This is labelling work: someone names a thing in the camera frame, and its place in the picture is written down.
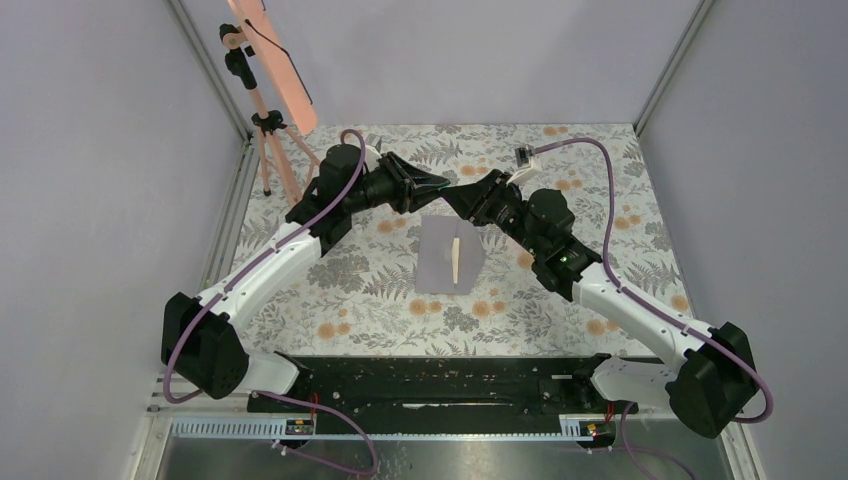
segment floral tablecloth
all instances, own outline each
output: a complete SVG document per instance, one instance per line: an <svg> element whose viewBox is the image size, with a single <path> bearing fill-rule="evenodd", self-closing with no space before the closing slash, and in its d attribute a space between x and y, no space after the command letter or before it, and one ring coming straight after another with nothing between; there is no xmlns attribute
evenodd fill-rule
<svg viewBox="0 0 848 480"><path fill-rule="evenodd" d="M319 127L306 137L323 158L346 127ZM611 253L616 270L679 311L689 303L671 243L633 129L609 125L385 125L355 126L382 137L411 163L451 179L479 180L492 168L514 170L516 146L593 137L610 151L617 211ZM301 184L308 158L283 138ZM557 188L577 215L574 233L600 252L608 192L603 157L591 145L537 157L544 174L522 187ZM288 210L272 175L265 197L257 175L234 266L277 229ZM299 281L278 292L247 328L246 342L293 355L649 355L614 322L542 288L532 257L497 229L482 228L487 259L471 295L415 293L421 215L452 215L437 201L410 215L382 206L354 218L354 230Z"/></svg>

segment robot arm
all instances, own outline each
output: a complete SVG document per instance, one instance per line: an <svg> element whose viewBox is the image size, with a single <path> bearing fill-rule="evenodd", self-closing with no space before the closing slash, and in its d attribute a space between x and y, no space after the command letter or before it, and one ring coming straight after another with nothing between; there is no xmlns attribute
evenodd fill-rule
<svg viewBox="0 0 848 480"><path fill-rule="evenodd" d="M523 200L510 175L493 170L470 185L446 188L442 197L474 225L495 224L534 256L532 270L549 291L611 319L642 342L663 364L596 356L592 385L607 400L671 408L693 431L710 438L758 391L745 372L687 331L712 336L753 368L748 339L739 328L721 328L685 317L620 276L622 287L687 325L679 330L631 299L610 281L602 258L571 233L574 214L558 190L540 189Z"/></svg>
<svg viewBox="0 0 848 480"><path fill-rule="evenodd" d="M439 190L450 183L413 167L394 153L381 157L369 147L366 171L344 199L308 230L285 245L278 245L338 196L354 174L359 157L359 147L332 147L303 200L286 215L286 223L265 245L196 297L177 293L168 301L162 334L163 363L168 364L192 319L211 305L188 337L174 370L214 399L226 397L237 388L279 394L291 388L298 375L294 363L284 356L255 351L242 344L250 319L350 231L353 214L385 203L398 213L414 212L437 199Z"/></svg>

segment tripod leg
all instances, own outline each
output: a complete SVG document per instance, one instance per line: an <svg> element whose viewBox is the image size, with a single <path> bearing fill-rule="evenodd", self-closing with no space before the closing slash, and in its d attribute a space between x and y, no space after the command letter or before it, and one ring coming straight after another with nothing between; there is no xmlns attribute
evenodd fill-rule
<svg viewBox="0 0 848 480"><path fill-rule="evenodd" d="M294 140L294 143L296 143L297 146L300 147L300 149L303 150L304 153L306 153L306 156L312 160L312 162L310 162L309 164L309 173L306 176L306 184L309 185L309 182L312 181L312 174L315 171L315 167L321 164L321 160L315 155L312 149L309 148L309 145L307 145L306 142L303 141L303 138L301 138L300 135L298 135L294 130L292 130L291 127L286 127L285 130L289 137Z"/></svg>
<svg viewBox="0 0 848 480"><path fill-rule="evenodd" d="M297 184L297 179L294 176L294 171L291 168L291 162L289 162L289 158L286 156L286 151L283 150L280 137L274 132L271 132L266 139L271 143L271 151L274 152L274 163L276 163L277 170L280 172L280 179L282 180L283 187L286 189L286 197L289 205L294 206L294 204L301 200L302 194L300 186Z"/></svg>
<svg viewBox="0 0 848 480"><path fill-rule="evenodd" d="M271 175L268 173L268 155L265 154L265 135L259 127L256 127L256 139L259 143L259 164L262 167L262 193L268 197L271 196Z"/></svg>

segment tripod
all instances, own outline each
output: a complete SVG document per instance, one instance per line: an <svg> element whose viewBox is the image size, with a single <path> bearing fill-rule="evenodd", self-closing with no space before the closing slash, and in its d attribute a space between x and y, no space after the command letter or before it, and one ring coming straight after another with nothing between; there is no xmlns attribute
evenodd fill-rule
<svg viewBox="0 0 848 480"><path fill-rule="evenodd" d="M309 185L309 182L312 180L312 175L315 172L315 166L319 165L321 160L315 156L315 153L313 153L309 146L306 145L306 142L303 141L300 135L284 123L283 114L280 113L279 110L268 110L268 107L265 106L265 101L262 99L262 95L259 94L259 89L257 88L256 77L253 75L250 65L247 63L247 57L253 56L254 54L253 49L249 46L244 50L241 48L241 44L247 41L247 37L244 33L235 26L225 23L221 25L219 34L221 42L230 49L229 53L227 53L224 57L224 61L227 64L227 70L241 79L244 88L247 89L247 93L250 94L250 99L253 101L253 105L256 107L256 113L254 113L250 119L253 122L253 125L256 126L256 138L259 142L258 147L263 193L265 193L266 197L271 195L271 184L268 169L271 162L268 161L268 156L265 153L265 145L268 144L274 155L274 163L272 165L274 169L277 170L277 174L280 176L280 183L283 185L286 200L288 200L289 206L294 206L303 198L303 192L297 183L297 178L295 178L291 162L286 156L280 137L277 136L277 130L283 130L286 132L294 143L300 147L300 149L303 150L311 160L309 164L309 173L306 178L306 185Z"/></svg>

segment black cable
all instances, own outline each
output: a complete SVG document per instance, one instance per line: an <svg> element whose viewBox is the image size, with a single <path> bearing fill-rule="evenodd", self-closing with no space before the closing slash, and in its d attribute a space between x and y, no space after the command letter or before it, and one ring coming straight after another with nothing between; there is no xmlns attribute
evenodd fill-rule
<svg viewBox="0 0 848 480"><path fill-rule="evenodd" d="M251 23L251 21L250 21L250 20L245 19L245 20L244 20L244 23L245 23L245 25L247 25L248 27L250 27L250 29L251 29L251 30L253 30L254 32L256 32L256 34L257 34L257 35L259 35L260 37L262 37L263 39L265 39L265 41L266 41L266 42L268 42L268 43L270 43L271 45L273 45L273 46L275 46L275 47L279 48L280 50L282 50L282 52L283 52L283 53L285 53L285 54L286 54L286 56L287 56L287 57L289 57L289 62L291 62L292 67L294 67L294 73L295 73L295 74L297 74L297 79L298 79L298 80L300 80L300 86L302 86L302 87L303 87L303 91L304 91L304 92L306 92L306 97L309 99L309 104L310 104L310 105L313 105L313 103L312 103L312 95L310 95L310 94L309 94L309 89L307 89L307 88L306 88L306 84L305 84L305 83L303 83L303 79L302 79L302 78L300 78L300 72L298 72L298 71L297 71L297 65L295 65L295 64L294 64L294 60L292 60L292 58L291 58L291 54L289 54L289 51L288 51L288 50L286 50L285 48L283 48L283 46L282 46L282 45L280 45L279 43L277 43L277 42L275 42L275 41L271 40L270 38L266 37L266 36L265 36L265 34L263 34L262 32L260 32L259 30L257 30L257 29L256 29L256 27L254 27L254 26L253 26L253 23Z"/></svg>

